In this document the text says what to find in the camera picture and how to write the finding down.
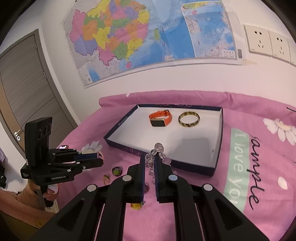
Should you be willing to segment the orange sleeved forearm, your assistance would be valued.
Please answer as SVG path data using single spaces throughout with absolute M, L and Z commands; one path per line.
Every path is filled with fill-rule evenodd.
M 40 186 L 29 180 L 20 193 L 1 189 L 1 212 L 34 228 L 41 228 L 55 213 L 41 206 L 37 191 Z

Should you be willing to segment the person's left hand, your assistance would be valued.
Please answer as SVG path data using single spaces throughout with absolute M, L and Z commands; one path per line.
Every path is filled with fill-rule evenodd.
M 59 194 L 59 185 L 53 184 L 49 185 L 46 192 L 43 194 L 43 197 L 46 199 L 46 201 L 55 201 Z

